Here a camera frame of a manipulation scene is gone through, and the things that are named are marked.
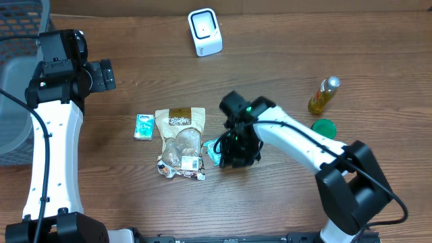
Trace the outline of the green lid jar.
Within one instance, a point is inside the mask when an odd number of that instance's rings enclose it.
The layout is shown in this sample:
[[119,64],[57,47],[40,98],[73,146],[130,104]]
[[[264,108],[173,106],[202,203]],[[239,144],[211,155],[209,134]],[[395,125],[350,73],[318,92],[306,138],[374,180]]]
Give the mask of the green lid jar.
[[311,129],[316,133],[330,139],[335,138],[338,132],[336,125],[329,119],[318,119],[311,126]]

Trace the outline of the teal snack packet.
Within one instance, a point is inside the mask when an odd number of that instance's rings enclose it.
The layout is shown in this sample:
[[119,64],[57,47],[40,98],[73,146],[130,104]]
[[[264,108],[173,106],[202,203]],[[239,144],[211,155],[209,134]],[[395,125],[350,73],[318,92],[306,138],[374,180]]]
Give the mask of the teal snack packet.
[[217,139],[208,140],[204,143],[204,147],[207,150],[207,154],[213,161],[213,165],[218,167],[221,161],[220,144],[216,145]]

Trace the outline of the brown nut pouch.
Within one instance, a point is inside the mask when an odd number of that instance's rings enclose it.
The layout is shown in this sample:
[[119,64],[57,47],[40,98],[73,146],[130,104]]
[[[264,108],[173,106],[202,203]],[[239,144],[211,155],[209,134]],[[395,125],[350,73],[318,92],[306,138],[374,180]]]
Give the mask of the brown nut pouch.
[[205,118],[202,107],[156,110],[155,123],[163,142],[160,160],[181,168],[182,157],[200,157]]

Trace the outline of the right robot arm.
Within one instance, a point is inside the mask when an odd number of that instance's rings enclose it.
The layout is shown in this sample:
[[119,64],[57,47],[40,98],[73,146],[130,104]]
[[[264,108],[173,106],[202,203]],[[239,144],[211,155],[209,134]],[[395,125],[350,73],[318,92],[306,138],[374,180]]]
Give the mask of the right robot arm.
[[221,167],[246,167],[264,144],[311,172],[329,221],[316,242],[358,242],[369,222],[391,202],[391,188],[372,150],[363,142],[338,142],[307,128],[265,97],[246,101],[232,91],[222,98],[228,131],[218,139]]

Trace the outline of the teal tissue pack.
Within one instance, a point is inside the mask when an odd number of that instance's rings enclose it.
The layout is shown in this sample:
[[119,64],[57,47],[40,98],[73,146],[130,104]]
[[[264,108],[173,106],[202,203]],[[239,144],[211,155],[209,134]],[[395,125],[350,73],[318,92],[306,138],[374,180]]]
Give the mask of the teal tissue pack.
[[136,140],[152,140],[155,126],[155,116],[151,114],[137,114],[134,138]]

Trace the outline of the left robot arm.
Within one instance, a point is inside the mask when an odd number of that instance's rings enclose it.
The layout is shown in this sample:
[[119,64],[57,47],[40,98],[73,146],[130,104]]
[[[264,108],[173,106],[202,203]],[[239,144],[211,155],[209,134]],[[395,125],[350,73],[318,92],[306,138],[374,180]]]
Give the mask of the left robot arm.
[[108,59],[88,61],[79,30],[38,35],[43,54],[21,102],[34,131],[32,177],[22,222],[7,225],[6,242],[108,242],[103,223],[84,214],[78,188],[78,140],[84,100],[116,87]]

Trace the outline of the yellow drink bottle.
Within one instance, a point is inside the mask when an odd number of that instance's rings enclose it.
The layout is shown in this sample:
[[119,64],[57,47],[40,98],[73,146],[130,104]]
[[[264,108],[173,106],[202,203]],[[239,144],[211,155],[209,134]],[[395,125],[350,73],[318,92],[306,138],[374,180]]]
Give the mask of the yellow drink bottle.
[[326,104],[335,96],[339,87],[340,79],[337,76],[324,79],[318,91],[310,98],[308,111],[313,115],[320,115],[324,111]]

